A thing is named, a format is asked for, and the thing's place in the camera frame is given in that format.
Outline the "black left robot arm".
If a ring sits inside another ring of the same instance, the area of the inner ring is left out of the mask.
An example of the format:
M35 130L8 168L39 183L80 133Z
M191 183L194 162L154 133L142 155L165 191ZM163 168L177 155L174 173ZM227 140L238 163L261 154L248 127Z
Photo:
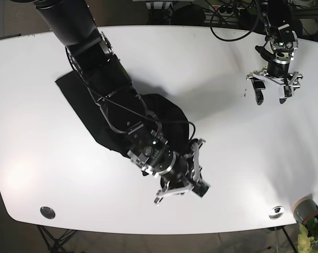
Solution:
M252 82L257 105L264 102L266 82L278 87L279 101L283 104L301 87L300 80L303 78L298 71L289 71L299 47L298 36L292 27L292 13L286 1L256 1L255 6L259 19L264 23L265 43L271 49L267 50L265 45L255 47L267 64L248 74L246 79Z

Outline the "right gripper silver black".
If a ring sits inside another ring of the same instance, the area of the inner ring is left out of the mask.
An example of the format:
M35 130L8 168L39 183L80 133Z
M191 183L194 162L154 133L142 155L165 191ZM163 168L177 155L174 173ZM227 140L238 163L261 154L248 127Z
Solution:
M169 150L163 163L155 168L161 178L161 189L157 192L154 203L158 206L167 197L193 192L203 197L210 185L202 179L199 162L200 148L205 140L193 139L190 142L190 152L180 155Z

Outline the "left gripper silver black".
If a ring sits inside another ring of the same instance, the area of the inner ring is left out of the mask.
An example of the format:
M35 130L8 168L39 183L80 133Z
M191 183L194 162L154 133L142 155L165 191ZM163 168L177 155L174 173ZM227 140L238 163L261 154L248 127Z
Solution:
M255 70L246 76L246 80L251 81L253 85L257 105L262 105L264 102L262 91L266 89L266 82L278 87L280 104L284 104L294 95L295 90L301 87L299 80L303 78L303 75L298 71L290 73L290 63L287 61L282 63L285 64L270 61L262 69Z

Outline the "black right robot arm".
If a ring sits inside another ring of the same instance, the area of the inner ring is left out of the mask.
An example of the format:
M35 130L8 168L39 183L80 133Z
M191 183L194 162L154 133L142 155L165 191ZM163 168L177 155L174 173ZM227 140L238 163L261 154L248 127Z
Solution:
M85 1L33 1L64 45L71 73L57 80L68 103L102 146L160 178L155 203L209 184L199 163L202 139L184 112L159 94L140 94Z

